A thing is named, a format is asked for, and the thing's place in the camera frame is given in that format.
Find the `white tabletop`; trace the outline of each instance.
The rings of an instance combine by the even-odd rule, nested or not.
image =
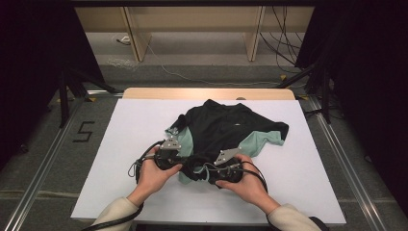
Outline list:
[[[118,100],[72,218],[93,219],[113,200],[136,186],[127,172],[180,114],[205,100]],[[281,204],[291,203],[309,217],[326,224],[345,223],[323,168],[309,127],[295,100],[216,100],[225,105],[243,103],[255,113],[283,121],[290,129],[283,146],[267,143],[255,165],[265,175],[269,194]],[[138,223],[209,225],[268,225],[265,214],[233,192],[207,182],[183,185],[171,177],[161,191],[144,203]]]

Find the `shirt sleeve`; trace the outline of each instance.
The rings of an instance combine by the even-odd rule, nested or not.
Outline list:
[[[93,224],[103,223],[119,218],[127,217],[138,210],[126,197],[121,197],[109,204],[99,215]],[[132,225],[132,220],[103,229],[104,231],[128,231]]]
[[[301,214],[293,205],[285,204],[268,214],[268,220],[282,231],[319,231],[317,225]]]

